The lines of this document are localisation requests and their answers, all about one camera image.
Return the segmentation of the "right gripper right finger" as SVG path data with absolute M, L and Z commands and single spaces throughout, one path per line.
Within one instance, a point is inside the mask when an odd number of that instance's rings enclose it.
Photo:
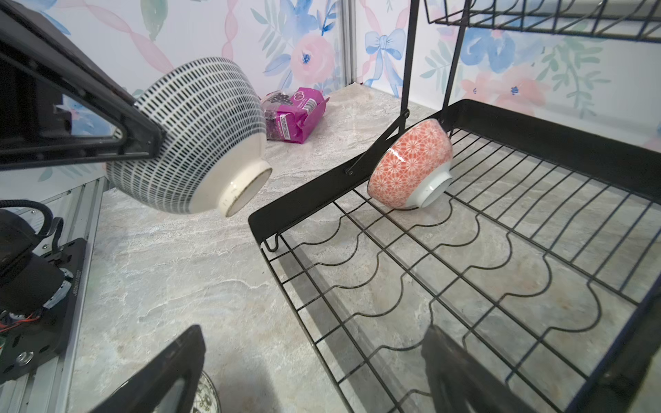
M 438 326 L 427 329 L 421 353 L 437 412 L 533 411 Z

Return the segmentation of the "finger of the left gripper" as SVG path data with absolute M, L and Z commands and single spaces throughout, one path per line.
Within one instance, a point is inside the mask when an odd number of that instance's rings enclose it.
M 165 136 L 50 18 L 1 3 L 1 169 L 154 158 Z

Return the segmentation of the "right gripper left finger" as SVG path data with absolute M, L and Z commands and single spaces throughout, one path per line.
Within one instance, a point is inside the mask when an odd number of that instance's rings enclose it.
M 205 361 L 200 325 L 191 325 L 94 412 L 191 412 Z

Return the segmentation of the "dark blue striped bowl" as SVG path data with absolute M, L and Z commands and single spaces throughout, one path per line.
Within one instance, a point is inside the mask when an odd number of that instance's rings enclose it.
M 230 218 L 269 180 L 261 102 L 232 60 L 182 65 L 134 106 L 165 133 L 155 158 L 106 165 L 108 180 L 136 201 L 165 213 L 219 210 Z

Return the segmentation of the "red patterned bowl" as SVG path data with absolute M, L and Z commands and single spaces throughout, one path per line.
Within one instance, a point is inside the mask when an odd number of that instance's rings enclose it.
M 452 143 L 441 123 L 420 121 L 381 157 L 368 181 L 368 195 L 389 208 L 426 208 L 453 181 L 452 163 Z

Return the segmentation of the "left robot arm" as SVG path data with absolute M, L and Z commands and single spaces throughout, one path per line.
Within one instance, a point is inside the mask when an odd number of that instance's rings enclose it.
M 1 3 L 1 169 L 154 158 L 163 130 L 41 12 Z M 1 308 L 30 314 L 64 275 L 34 254 L 62 227 L 35 201 L 1 202 Z

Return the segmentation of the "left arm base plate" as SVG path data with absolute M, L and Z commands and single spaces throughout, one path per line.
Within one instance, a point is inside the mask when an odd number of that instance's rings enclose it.
M 36 320 L 8 332 L 1 350 L 1 382 L 17 380 L 65 353 L 72 332 L 73 313 L 85 264 L 87 241 L 75 239 L 60 252 L 44 256 L 65 275 L 70 288 L 63 299 L 41 312 Z

